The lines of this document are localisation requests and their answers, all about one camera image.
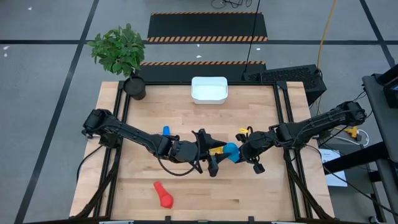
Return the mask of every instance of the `wooden table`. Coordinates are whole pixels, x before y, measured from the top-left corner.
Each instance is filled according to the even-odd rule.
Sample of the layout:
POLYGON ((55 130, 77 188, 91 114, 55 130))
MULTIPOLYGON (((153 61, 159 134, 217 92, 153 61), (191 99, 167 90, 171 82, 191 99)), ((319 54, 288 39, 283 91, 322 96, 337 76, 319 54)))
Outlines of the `wooden table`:
MULTIPOLYGON (((117 82, 103 82, 97 108, 113 110, 117 82)), ((141 101, 131 100, 127 124, 148 133, 161 133, 170 126, 172 134, 194 141, 191 130, 205 128, 213 138, 235 142, 239 128, 252 126, 254 130, 267 131, 278 123, 274 92, 271 86, 229 86, 229 96, 223 105, 195 105, 190 96, 190 86, 147 86, 147 96, 141 101)), ((295 121, 310 117, 302 83, 288 83, 288 91, 295 121)), ((280 92, 283 109, 283 95, 280 92)), ((123 111, 121 100, 119 119, 123 111)), ((309 145, 317 147, 315 141, 309 145)), ((90 140, 85 155, 98 146, 98 138, 90 140)), ((138 144, 125 140, 121 154, 119 175, 113 204, 112 219, 164 220, 237 220, 247 221, 248 216, 261 220, 294 220, 292 201, 282 148, 273 147, 261 154, 266 171, 255 174, 252 165, 245 162, 233 164, 225 160, 219 164, 218 175, 211 178, 206 163, 203 174, 192 172, 184 177, 166 173, 157 159, 138 144), (159 180, 174 197, 173 209, 160 207, 153 183, 159 180)), ((309 191, 329 215, 333 214, 328 187, 318 152, 302 149, 303 168, 309 191)), ((104 150, 94 154, 81 168, 70 215, 75 215, 94 194, 100 179, 104 150)), ((164 161, 174 172, 185 172, 188 164, 164 161)), ((297 191, 302 217, 305 216, 302 194, 297 191)), ((108 193, 104 193, 101 214, 108 193)))

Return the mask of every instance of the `white plastic container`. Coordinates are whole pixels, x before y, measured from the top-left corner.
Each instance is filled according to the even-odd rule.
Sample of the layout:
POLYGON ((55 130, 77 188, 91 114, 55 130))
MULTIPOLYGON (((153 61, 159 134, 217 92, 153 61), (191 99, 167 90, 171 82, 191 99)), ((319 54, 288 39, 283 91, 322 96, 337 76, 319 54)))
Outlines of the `white plastic container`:
POLYGON ((228 82, 225 77, 193 77, 191 95, 196 104, 223 104, 228 82))

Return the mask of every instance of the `red toy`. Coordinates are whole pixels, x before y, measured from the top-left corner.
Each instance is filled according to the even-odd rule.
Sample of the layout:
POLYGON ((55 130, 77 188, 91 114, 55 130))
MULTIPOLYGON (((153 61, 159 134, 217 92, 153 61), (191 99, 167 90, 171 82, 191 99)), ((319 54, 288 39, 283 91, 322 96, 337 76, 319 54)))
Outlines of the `red toy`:
POLYGON ((160 206, 164 208, 172 208, 173 207, 173 197, 167 193, 167 191, 163 188, 162 184, 157 181, 154 183, 155 190, 159 195, 160 206))

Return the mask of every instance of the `blue object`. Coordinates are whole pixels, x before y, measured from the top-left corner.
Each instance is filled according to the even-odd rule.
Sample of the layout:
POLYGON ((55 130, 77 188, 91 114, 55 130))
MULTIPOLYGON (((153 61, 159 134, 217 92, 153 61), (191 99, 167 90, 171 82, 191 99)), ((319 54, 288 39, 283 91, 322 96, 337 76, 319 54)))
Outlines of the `blue object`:
POLYGON ((235 143, 229 142, 223 147, 223 153, 228 152, 231 153, 231 155, 228 156, 228 159, 230 159, 232 162, 239 161, 239 147, 235 145, 235 143))
POLYGON ((168 126, 163 127, 163 135, 170 135, 170 128, 168 126))

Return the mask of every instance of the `potted plant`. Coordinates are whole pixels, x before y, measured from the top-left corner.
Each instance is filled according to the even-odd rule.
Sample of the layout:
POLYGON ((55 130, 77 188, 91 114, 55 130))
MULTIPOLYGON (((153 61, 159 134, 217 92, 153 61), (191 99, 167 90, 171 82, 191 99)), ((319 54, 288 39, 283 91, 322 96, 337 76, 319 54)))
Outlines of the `potted plant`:
POLYGON ((94 63, 102 64, 105 71, 120 75, 123 73, 128 79, 124 82, 124 91, 135 100, 141 100, 145 97, 145 82, 138 77, 140 63, 144 60, 144 44, 141 36, 131 30, 131 25, 126 24, 123 29, 112 29, 102 38, 101 34, 95 37, 94 41, 87 44, 93 47, 91 56, 94 63))

